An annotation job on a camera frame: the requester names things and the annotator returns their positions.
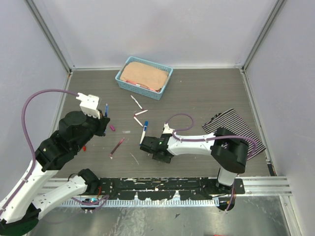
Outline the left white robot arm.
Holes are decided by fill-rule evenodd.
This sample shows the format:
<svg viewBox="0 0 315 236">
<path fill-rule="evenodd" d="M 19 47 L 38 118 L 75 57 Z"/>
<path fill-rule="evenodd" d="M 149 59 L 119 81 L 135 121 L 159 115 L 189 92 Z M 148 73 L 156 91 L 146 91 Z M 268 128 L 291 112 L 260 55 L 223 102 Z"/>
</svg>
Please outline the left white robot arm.
<svg viewBox="0 0 315 236">
<path fill-rule="evenodd" d="M 0 203 L 0 234 L 22 236 L 31 231 L 58 204 L 80 194 L 93 195 L 99 178 L 82 169 L 73 180 L 38 196 L 45 183 L 87 144 L 93 136 L 103 137 L 110 118 L 94 118 L 82 111 L 72 111 L 59 121 L 59 128 L 35 151 L 35 159 L 23 178 Z"/>
</svg>

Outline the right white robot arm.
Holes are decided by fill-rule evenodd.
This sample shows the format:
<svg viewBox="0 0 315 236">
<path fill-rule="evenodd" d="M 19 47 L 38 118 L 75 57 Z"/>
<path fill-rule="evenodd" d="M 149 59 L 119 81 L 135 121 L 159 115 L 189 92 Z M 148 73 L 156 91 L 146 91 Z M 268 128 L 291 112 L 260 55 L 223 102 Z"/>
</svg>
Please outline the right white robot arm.
<svg viewBox="0 0 315 236">
<path fill-rule="evenodd" d="M 245 172 L 249 143 L 225 128 L 199 136 L 178 135 L 175 130 L 165 128 L 159 138 L 143 137 L 140 149 L 165 163 L 170 163 L 174 156 L 184 154 L 213 157 L 220 165 L 217 190 L 227 194 L 234 188 L 236 176 Z"/>
</svg>

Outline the blue gel pen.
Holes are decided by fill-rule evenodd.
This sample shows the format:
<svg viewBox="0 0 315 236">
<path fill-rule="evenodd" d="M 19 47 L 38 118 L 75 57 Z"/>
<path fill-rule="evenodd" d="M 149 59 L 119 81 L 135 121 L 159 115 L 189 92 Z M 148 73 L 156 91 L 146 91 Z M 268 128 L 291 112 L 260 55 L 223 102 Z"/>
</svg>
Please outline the blue gel pen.
<svg viewBox="0 0 315 236">
<path fill-rule="evenodd" d="M 108 117 L 108 104 L 105 105 L 105 117 Z"/>
</svg>

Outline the white marker blue print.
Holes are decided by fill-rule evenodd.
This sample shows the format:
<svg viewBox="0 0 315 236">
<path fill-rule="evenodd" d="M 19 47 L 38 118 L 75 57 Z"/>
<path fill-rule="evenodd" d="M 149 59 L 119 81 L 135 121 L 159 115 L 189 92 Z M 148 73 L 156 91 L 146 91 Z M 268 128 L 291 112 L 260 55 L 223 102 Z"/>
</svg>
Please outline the white marker blue print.
<svg viewBox="0 0 315 236">
<path fill-rule="evenodd" d="M 143 139 L 145 137 L 147 127 L 148 127 L 148 121 L 145 121 L 144 126 L 143 126 L 143 131 L 142 131 L 142 134 L 141 134 L 141 138 L 140 138 L 140 143 L 139 143 L 140 145 L 142 144 Z"/>
</svg>

